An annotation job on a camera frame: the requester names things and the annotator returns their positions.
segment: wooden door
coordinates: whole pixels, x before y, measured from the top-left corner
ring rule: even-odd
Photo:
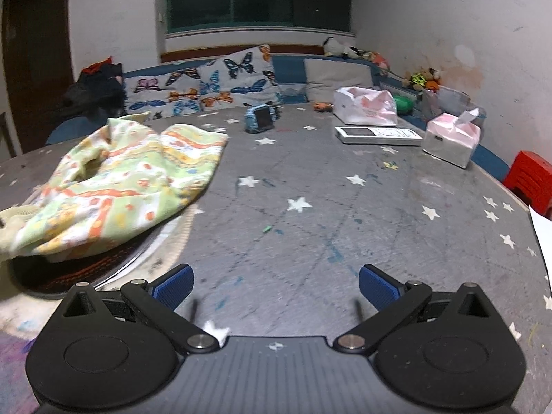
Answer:
[[[44,146],[73,83],[67,0],[4,0],[4,72],[23,152]]]

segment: tissue package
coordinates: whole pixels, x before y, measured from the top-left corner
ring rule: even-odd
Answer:
[[[341,87],[333,93],[333,113],[347,125],[396,126],[397,104],[387,90]]]
[[[481,136],[481,128],[470,123],[476,117],[477,109],[464,112],[460,117],[441,114],[432,119],[427,123],[422,149],[432,156],[466,168]]]

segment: red plastic stool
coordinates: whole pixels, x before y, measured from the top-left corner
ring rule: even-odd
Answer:
[[[552,165],[538,154],[520,151],[504,186],[546,218],[552,213]]]

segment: orange butterfly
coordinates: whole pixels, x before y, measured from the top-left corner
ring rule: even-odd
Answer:
[[[214,98],[208,97],[208,98],[203,98],[201,100],[201,102],[205,104],[206,107],[213,107],[217,101],[231,103],[231,102],[234,102],[234,98],[230,96],[229,91],[222,91],[219,93],[219,95],[215,96]]]
[[[198,91],[196,89],[188,90],[188,93],[179,93],[177,91],[171,91],[169,93],[169,102],[175,102],[181,99],[197,99]]]
[[[270,47],[268,45],[261,45],[259,49],[263,54],[264,62],[270,62]]]

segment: white electronic device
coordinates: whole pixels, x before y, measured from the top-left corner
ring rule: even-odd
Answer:
[[[423,140],[416,132],[399,127],[338,126],[336,135],[352,145],[419,146]]]

